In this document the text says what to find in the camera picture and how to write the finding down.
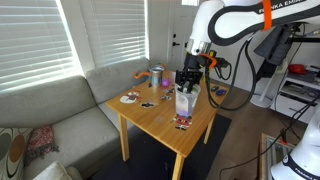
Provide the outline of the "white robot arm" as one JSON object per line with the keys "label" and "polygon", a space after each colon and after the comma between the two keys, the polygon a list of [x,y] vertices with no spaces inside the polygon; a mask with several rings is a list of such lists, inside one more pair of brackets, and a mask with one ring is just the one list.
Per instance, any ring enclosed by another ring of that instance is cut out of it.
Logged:
{"label": "white robot arm", "polygon": [[200,83],[205,60],[198,60],[209,46],[231,45],[249,33],[271,27],[304,22],[318,24],[320,0],[207,0],[195,16],[186,47],[184,68],[176,71],[179,91]]}

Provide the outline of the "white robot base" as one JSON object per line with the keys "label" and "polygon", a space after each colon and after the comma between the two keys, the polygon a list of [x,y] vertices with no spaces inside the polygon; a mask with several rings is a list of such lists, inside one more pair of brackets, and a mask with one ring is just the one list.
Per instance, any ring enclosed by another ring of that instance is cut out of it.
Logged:
{"label": "white robot base", "polygon": [[281,162],[271,167],[273,180],[320,180],[320,105],[302,140]]}

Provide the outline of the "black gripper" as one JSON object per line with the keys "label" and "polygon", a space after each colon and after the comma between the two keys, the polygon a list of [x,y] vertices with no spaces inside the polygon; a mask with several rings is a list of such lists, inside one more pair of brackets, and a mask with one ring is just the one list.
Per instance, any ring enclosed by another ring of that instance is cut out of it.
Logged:
{"label": "black gripper", "polygon": [[187,85],[187,93],[191,93],[193,86],[199,84],[203,73],[200,71],[202,67],[213,68],[217,64],[217,60],[208,54],[192,55],[188,53],[184,61],[184,68],[177,70],[175,75],[175,83],[180,92],[184,92]]}

